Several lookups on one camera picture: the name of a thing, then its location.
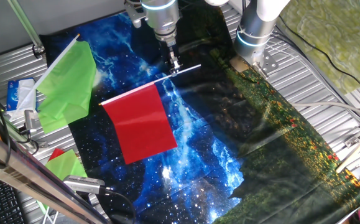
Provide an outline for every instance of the flag pole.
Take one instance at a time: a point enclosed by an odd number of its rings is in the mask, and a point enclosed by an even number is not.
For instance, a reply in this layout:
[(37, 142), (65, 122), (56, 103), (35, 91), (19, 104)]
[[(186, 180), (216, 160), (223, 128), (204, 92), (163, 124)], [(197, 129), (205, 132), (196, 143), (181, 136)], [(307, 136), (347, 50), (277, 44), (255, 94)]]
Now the flag pole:
[[(199, 64), (199, 65), (195, 65), (195, 66), (193, 66), (193, 67), (190, 67), (190, 68), (181, 70), (181, 71), (179, 71), (179, 72), (177, 73), (177, 75), (179, 75), (179, 74), (181, 74), (181, 73), (184, 73), (184, 72), (187, 72), (187, 71), (189, 71), (189, 70), (192, 70), (192, 69), (194, 69), (194, 68), (198, 68), (198, 67), (200, 67), (200, 66), (201, 66), (201, 65)], [(124, 96), (130, 95), (131, 93), (137, 92), (137, 91), (139, 91), (139, 90), (141, 90), (141, 89), (143, 89), (143, 88), (146, 88), (146, 87), (148, 87), (148, 86), (154, 85), (154, 84), (157, 83), (157, 82), (160, 82), (160, 81), (162, 81), (162, 80), (165, 80), (165, 79), (168, 79), (168, 78), (171, 78), (171, 77), (173, 77), (173, 75), (167, 75), (167, 76), (162, 77), (162, 78), (160, 78), (160, 79), (157, 79), (157, 80), (154, 80), (154, 81), (152, 81), (152, 82), (146, 83), (146, 84), (144, 84), (144, 85), (142, 85), (142, 86), (139, 86), (139, 87), (137, 87), (137, 88), (135, 88), (135, 89), (133, 89), (133, 90), (127, 91), (127, 92), (122, 93), (122, 94), (120, 94), (120, 95), (118, 95), (118, 96), (115, 96), (115, 97), (113, 97), (113, 98), (110, 98), (109, 100), (105, 100), (105, 101), (102, 102), (102, 103), (98, 103), (98, 105), (104, 106), (104, 105), (107, 104), (107, 103), (110, 103), (110, 102), (112, 102), (112, 101), (118, 100), (118, 99), (120, 99), (120, 98), (122, 98), (122, 97), (124, 97)]]

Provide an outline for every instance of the green paper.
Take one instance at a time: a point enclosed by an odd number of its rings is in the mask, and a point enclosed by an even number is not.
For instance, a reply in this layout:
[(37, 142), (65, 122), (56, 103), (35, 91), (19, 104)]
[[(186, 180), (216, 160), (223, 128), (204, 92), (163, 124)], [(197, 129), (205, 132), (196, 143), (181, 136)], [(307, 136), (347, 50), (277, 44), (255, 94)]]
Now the green paper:
[(72, 149), (62, 154), (61, 156), (48, 161), (45, 166), (60, 180), (63, 180), (68, 175), (87, 177), (85, 168), (83, 168), (82, 164), (80, 164), (80, 161)]
[(44, 133), (88, 115), (96, 64), (87, 42), (76, 42), (37, 88), (47, 98), (39, 106)]

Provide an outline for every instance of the metal rod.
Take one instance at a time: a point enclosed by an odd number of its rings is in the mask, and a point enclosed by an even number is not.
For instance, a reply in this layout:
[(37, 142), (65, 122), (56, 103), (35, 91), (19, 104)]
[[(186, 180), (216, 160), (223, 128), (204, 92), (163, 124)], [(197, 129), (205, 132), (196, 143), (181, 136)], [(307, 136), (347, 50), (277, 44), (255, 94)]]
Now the metal rod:
[(25, 15), (25, 12), (22, 10), (21, 6), (18, 3), (18, 0), (7, 0), (12, 10), (16, 13), (19, 21), (24, 26), (26, 32), (28, 33), (30, 39), (32, 40), (33, 44), (35, 45), (35, 50), (39, 53), (44, 51), (44, 46), (42, 41), (37, 35), (35, 29), (33, 28), (32, 24), (28, 20), (28, 17)]
[[(6, 157), (7, 146), (0, 141), (0, 162), (5, 161)], [(32, 156), (26, 157), (21, 152), (11, 150), (9, 167), (0, 169), (0, 179), (79, 223), (108, 223), (91, 205), (80, 203), (79, 198), (70, 194), (72, 191), (58, 177)]]

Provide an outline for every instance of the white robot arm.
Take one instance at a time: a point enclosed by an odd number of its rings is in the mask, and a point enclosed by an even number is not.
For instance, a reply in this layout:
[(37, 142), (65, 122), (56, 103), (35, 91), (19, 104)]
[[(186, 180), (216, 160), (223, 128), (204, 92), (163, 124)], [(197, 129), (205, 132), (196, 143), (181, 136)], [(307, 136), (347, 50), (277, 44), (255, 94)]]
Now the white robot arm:
[[(143, 12), (136, 12), (132, 4), (125, 3), (126, 11), (136, 28), (145, 18), (154, 29), (158, 40), (169, 48), (170, 63), (173, 74), (180, 69), (176, 47), (176, 23), (179, 20), (178, 0), (141, 0)], [(229, 0), (205, 0), (212, 6), (221, 6)], [(242, 12), (242, 19), (236, 31), (235, 51), (251, 65), (264, 63), (264, 49), (274, 29), (276, 19), (290, 0), (250, 0)]]

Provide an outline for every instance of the red object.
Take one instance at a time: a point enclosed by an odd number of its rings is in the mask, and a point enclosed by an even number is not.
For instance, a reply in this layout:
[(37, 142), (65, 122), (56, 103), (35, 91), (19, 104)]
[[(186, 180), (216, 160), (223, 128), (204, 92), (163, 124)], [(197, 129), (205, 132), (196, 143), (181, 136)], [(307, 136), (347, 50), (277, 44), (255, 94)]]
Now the red object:
[(64, 151), (62, 151), (61, 149), (54, 149), (53, 154), (50, 156), (50, 158), (48, 159), (48, 161), (61, 156), (64, 153)]
[(177, 147), (159, 92), (153, 83), (102, 104), (113, 121), (126, 164)]

